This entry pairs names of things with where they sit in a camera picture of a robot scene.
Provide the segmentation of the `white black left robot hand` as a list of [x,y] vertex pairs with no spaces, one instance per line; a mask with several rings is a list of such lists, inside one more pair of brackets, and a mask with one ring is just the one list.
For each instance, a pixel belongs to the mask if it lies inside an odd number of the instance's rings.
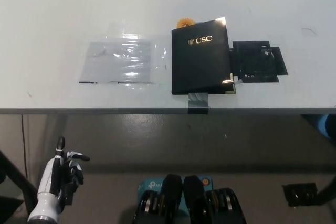
[[74,193],[84,182],[83,171],[77,160],[88,162],[90,157],[76,151],[66,151],[65,138],[60,137],[55,155],[47,163],[40,181],[38,192],[56,197],[61,210],[72,204]]

